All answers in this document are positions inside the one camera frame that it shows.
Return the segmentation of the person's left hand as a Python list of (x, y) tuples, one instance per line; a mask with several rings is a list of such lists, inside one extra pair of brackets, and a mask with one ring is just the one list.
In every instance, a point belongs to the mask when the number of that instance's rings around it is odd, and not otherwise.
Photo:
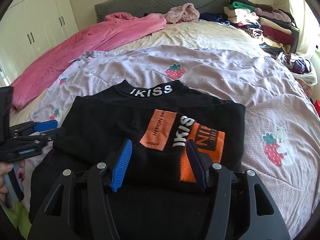
[[(5, 203), (6, 196), (8, 194), (8, 188), (5, 184), (3, 175), (9, 173), (14, 168), (13, 164), (8, 164), (5, 162), (0, 163), (0, 195), (1, 202)], [(25, 160), (21, 160), (19, 162), (19, 169), (17, 170), (17, 176), (19, 180), (22, 182), (25, 179)]]

